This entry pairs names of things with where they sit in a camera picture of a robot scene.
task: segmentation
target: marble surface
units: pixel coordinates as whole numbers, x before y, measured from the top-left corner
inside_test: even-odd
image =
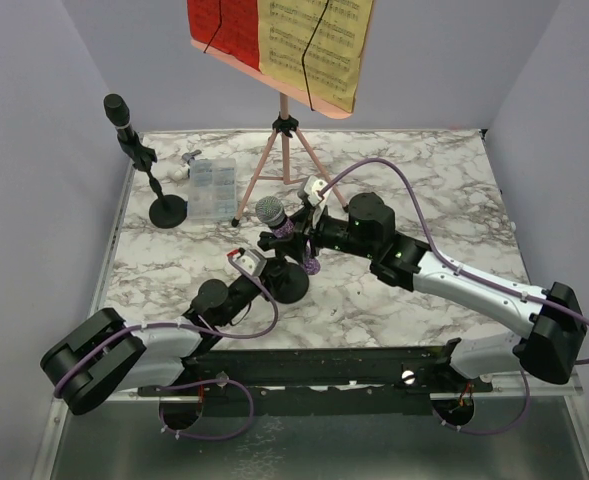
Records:
[[[526,281],[510,222],[501,202],[483,144],[476,131],[305,132],[321,161],[337,174],[365,157],[395,162],[408,176],[441,250],[471,266],[499,276]],[[203,157],[237,161],[239,198],[245,191],[269,136],[268,131],[208,131],[147,134],[144,143],[156,149],[154,174],[167,193],[187,198],[188,181],[170,173],[181,155],[201,149]],[[314,164],[295,139],[292,169],[315,173]],[[264,175],[279,175],[277,141]],[[147,210],[154,199],[147,178],[137,172],[120,232],[105,306],[115,307],[129,321],[172,319],[184,312],[201,283],[219,278],[229,283],[236,272],[225,254],[255,245],[265,228],[253,215],[265,195],[282,199],[289,212],[298,206],[297,185],[259,181],[241,220],[202,224],[189,219],[163,231],[150,224]],[[396,211],[397,229],[422,237],[416,213],[400,180],[382,165],[365,166],[340,185],[349,200],[375,191]],[[332,196],[330,214],[345,217]],[[496,322],[449,301],[388,287],[369,273],[368,262],[323,252],[321,272],[311,277],[310,291],[295,305],[282,306],[278,326],[255,340],[223,339],[217,348],[320,348],[442,344],[454,337],[475,338],[500,333]],[[262,330],[271,307],[257,299],[251,314],[235,333]]]

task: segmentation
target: red sheet music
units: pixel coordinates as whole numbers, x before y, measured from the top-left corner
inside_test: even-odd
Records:
[[[187,0],[192,38],[207,44],[219,25],[211,46],[233,55],[258,70],[258,8],[256,0]]]

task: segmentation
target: round stand base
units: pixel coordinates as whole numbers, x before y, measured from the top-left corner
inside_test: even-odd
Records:
[[[178,195],[165,195],[168,208],[160,199],[150,205],[150,221],[158,228],[174,228],[187,218],[187,203]]]
[[[295,263],[287,263],[283,278],[284,280],[278,288],[270,290],[274,300],[278,303],[286,305],[296,303],[305,296],[310,287],[307,273]]]

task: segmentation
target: gray wall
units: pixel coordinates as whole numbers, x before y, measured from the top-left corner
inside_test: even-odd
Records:
[[[0,479],[29,478],[47,348],[87,314],[125,162],[58,0],[0,0]]]
[[[589,316],[589,0],[562,2],[488,147],[532,280],[571,284]]]
[[[142,129],[269,127],[276,93],[196,51],[185,0],[63,0]],[[378,0],[356,114],[303,126],[488,127],[559,0]]]

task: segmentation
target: silver microphone grille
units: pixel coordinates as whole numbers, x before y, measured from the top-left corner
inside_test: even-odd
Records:
[[[268,227],[279,225],[285,218],[283,202],[276,197],[263,197],[256,202],[256,216]]]

